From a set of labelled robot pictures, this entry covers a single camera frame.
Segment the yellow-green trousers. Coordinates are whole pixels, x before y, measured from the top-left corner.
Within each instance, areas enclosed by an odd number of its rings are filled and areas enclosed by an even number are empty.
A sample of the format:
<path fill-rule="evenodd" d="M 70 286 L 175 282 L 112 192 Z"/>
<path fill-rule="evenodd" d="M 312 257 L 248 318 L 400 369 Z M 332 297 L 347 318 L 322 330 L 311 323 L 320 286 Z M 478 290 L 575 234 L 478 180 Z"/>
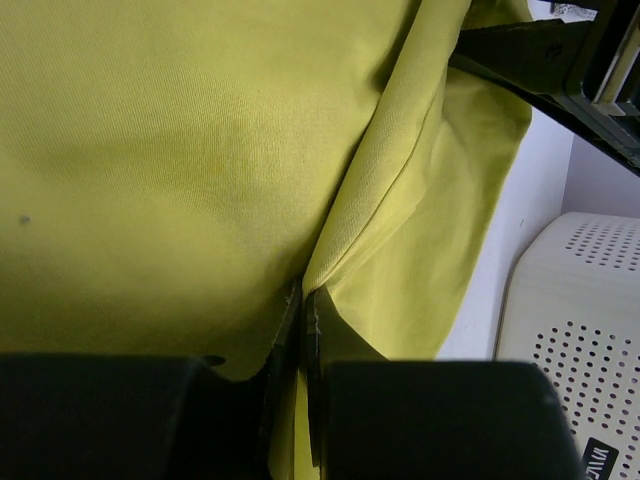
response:
<path fill-rule="evenodd" d="M 432 360 L 531 121 L 524 1 L 5 1 L 1 350 L 265 364 L 295 284 Z"/>

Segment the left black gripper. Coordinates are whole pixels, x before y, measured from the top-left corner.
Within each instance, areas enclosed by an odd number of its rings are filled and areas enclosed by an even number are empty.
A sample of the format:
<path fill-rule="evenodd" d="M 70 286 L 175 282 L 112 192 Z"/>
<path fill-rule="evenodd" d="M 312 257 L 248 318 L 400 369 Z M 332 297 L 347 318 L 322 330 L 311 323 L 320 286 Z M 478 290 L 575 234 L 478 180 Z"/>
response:
<path fill-rule="evenodd" d="M 449 66 L 515 94 L 637 175 L 639 3 L 569 4 L 593 18 L 463 30 Z"/>

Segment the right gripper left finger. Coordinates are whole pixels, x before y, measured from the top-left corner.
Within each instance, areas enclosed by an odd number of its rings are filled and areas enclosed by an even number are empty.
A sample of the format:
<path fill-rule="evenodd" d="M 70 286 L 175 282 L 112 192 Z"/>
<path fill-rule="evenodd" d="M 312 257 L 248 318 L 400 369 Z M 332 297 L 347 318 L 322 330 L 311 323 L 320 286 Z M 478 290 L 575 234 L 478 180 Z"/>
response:
<path fill-rule="evenodd" d="M 301 306 L 294 283 L 245 380 L 213 355 L 3 355 L 2 477 L 291 478 Z"/>

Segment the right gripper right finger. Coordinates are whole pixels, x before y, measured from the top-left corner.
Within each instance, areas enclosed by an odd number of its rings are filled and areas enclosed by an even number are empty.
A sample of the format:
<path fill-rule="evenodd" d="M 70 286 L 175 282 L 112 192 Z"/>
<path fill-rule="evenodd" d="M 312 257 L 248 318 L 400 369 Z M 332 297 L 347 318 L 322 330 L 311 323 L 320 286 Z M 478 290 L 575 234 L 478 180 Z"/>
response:
<path fill-rule="evenodd" d="M 324 479 L 581 479 L 559 398 L 528 363 L 389 360 L 305 303 L 313 464 Z"/>

